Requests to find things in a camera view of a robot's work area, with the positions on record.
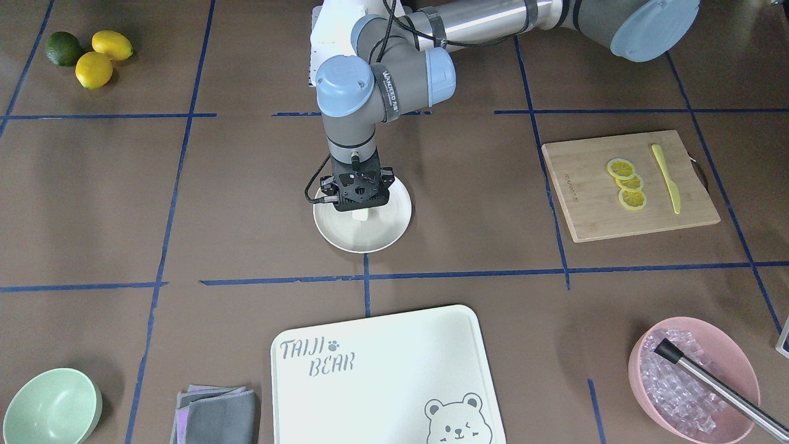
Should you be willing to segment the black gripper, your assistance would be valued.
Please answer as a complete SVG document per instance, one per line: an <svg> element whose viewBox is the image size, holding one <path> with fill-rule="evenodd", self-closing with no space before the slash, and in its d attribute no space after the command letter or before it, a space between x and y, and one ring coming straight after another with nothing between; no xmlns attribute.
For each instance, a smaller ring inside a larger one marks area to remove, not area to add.
<svg viewBox="0 0 789 444"><path fill-rule="evenodd" d="M378 154L373 154L366 160L361 160L361 158L359 158L359 162L356 164L353 163L352 160L345 163L332 158L333 175L358 175L361 173L364 176L372 176L380 174L381 168L380 156Z"/></svg>

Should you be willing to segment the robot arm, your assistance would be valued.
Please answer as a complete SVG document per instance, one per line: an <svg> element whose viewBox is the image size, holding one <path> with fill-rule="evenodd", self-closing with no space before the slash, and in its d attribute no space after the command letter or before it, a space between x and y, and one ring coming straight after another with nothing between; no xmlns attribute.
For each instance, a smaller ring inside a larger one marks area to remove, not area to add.
<svg viewBox="0 0 789 444"><path fill-rule="evenodd" d="M309 83L316 89L335 179L389 180L375 126L450 99L451 53L534 29L567 28L615 56L647 62L693 25L698 1L324 1L312 11Z"/></svg>

